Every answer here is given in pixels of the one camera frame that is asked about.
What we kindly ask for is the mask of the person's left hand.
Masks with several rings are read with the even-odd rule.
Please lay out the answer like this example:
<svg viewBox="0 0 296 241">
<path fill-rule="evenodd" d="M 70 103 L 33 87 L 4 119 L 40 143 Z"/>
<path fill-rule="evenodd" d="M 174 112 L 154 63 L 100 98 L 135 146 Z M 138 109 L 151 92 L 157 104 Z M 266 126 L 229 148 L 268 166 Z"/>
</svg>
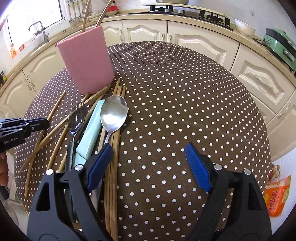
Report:
<svg viewBox="0 0 296 241">
<path fill-rule="evenodd" d="M 6 186 L 9 182 L 8 175 L 8 163 L 7 163 L 7 155 L 6 152 L 1 153 L 1 161 L 0 161 L 0 185 Z"/>
</svg>

